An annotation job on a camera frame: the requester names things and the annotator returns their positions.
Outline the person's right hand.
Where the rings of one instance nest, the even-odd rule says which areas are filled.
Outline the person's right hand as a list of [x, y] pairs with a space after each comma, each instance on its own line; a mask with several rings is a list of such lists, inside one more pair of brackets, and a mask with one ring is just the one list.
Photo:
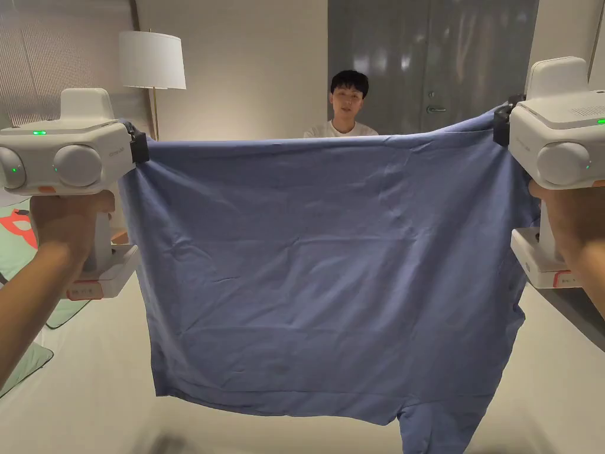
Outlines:
[[584, 280], [602, 280], [604, 188], [549, 190], [532, 181], [529, 191], [545, 204], [555, 245], [570, 270]]

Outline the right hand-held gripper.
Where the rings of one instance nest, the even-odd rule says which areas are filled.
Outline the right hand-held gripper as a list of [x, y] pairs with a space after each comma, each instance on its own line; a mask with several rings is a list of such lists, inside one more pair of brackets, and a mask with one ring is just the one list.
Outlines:
[[[574, 190], [604, 180], [604, 93], [588, 85], [579, 57], [536, 62], [526, 91], [493, 116], [493, 139], [540, 186]], [[535, 288], [577, 288], [557, 250], [546, 205], [539, 227], [515, 229], [511, 248]]]

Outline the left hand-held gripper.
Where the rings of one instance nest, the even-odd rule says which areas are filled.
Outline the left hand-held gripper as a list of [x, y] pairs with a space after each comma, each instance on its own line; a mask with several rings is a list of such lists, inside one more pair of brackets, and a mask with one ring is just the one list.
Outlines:
[[[104, 89], [66, 89], [60, 117], [1, 131], [1, 188], [15, 196], [84, 196], [149, 159], [147, 136], [114, 118]], [[70, 300], [119, 295], [138, 262], [134, 245], [113, 245], [109, 218], [96, 218], [95, 240]]]

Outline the person's left hand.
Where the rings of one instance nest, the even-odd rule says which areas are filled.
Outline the person's left hand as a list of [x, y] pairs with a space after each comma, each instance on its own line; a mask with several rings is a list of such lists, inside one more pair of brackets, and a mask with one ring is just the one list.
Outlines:
[[94, 244], [97, 217], [115, 211], [114, 195], [103, 190], [84, 196], [34, 196], [30, 214], [37, 232], [37, 252], [78, 274]]

